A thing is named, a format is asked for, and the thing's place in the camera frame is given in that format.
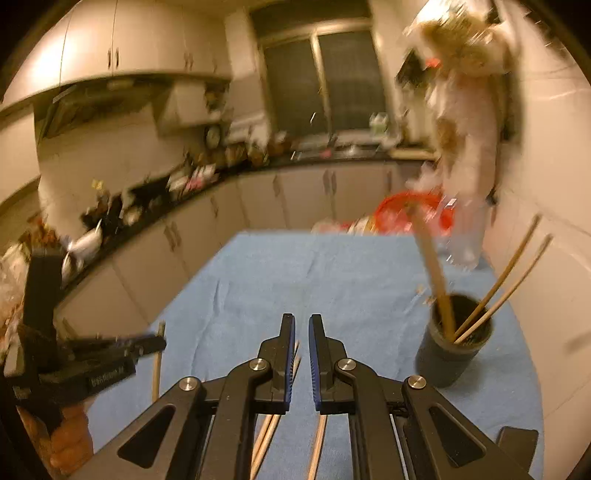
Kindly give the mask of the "person's left hand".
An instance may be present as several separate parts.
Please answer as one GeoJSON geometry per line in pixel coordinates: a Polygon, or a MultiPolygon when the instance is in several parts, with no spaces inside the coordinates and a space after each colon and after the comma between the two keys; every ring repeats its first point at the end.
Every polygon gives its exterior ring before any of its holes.
{"type": "Polygon", "coordinates": [[[48,434],[45,425],[24,408],[18,407],[17,410],[52,479],[67,479],[92,457],[93,440],[84,403],[64,408],[61,423],[52,434],[48,434]]]}

